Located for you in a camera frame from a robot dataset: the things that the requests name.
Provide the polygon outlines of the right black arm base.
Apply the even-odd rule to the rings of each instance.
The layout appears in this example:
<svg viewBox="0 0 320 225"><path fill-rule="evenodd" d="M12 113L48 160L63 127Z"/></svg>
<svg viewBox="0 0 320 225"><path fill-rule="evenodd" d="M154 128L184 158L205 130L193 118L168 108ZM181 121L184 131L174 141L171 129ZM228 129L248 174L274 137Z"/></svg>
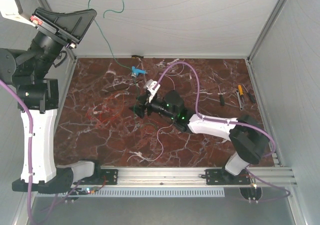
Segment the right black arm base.
<svg viewBox="0 0 320 225"><path fill-rule="evenodd" d="M243 169L240 174L232 175L223 168L206 169L200 176L207 185L250 185L250 175Z"/></svg>

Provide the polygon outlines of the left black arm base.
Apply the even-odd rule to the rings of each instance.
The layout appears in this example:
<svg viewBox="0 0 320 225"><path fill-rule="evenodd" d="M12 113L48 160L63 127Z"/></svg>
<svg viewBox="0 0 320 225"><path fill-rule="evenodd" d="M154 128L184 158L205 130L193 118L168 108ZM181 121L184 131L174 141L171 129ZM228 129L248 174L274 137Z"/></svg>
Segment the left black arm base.
<svg viewBox="0 0 320 225"><path fill-rule="evenodd" d="M101 169L95 172L90 177L85 177L80 180L80 185L84 186L102 186L117 185L118 184L118 169Z"/></svg>

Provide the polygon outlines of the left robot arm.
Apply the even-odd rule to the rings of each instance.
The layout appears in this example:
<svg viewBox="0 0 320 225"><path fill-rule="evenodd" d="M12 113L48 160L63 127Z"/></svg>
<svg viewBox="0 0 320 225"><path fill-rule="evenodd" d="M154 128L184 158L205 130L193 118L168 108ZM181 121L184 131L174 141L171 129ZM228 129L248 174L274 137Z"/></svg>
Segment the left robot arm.
<svg viewBox="0 0 320 225"><path fill-rule="evenodd" d="M67 49L82 41L96 16L94 9L58 13L37 8L29 18L38 31L29 49L0 50L0 83L17 99L24 130L23 169L11 184L15 192L65 193L75 182L97 184L103 178L90 159L55 165L59 86L57 79L47 78L50 68L67 58Z"/></svg>

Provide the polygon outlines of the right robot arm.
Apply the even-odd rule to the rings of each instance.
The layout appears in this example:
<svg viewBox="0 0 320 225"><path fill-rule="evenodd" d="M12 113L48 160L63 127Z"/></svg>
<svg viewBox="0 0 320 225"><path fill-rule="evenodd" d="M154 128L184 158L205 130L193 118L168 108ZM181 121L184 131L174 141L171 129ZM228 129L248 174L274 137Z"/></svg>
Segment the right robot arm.
<svg viewBox="0 0 320 225"><path fill-rule="evenodd" d="M137 104L129 109L140 118L152 113L159 114L169 118L180 132L211 135L230 141L235 153L221 171L221 178L227 184L234 183L247 166L259 164L270 141L251 116L219 118L197 114L185 107L184 100L175 90L169 91L162 99L157 95L151 97L147 91L136 100Z"/></svg>

